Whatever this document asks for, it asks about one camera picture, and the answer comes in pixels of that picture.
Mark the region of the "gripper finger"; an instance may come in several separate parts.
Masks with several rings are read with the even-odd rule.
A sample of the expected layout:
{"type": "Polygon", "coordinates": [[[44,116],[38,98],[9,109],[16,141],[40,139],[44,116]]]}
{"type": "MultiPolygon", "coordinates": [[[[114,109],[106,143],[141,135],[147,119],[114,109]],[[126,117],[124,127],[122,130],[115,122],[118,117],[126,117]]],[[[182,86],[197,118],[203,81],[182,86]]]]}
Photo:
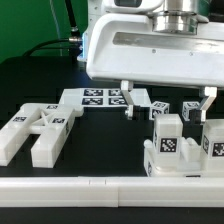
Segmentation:
{"type": "Polygon", "coordinates": [[[207,110],[217,97],[217,88],[209,86],[201,87],[199,96],[202,98],[199,106],[189,113],[190,122],[197,125],[201,125],[206,121],[207,110]]]}

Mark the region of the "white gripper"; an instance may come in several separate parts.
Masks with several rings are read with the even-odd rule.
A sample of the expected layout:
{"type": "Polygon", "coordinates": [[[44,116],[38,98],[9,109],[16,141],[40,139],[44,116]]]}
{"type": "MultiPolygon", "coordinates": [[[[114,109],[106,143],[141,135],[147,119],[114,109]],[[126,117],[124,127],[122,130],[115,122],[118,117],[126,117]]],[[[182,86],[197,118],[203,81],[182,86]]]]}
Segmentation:
{"type": "Polygon", "coordinates": [[[93,80],[122,80],[125,115],[137,120],[133,82],[224,88],[224,24],[200,24],[196,35],[159,33],[146,16],[106,14],[92,32],[87,74],[93,80]]]}

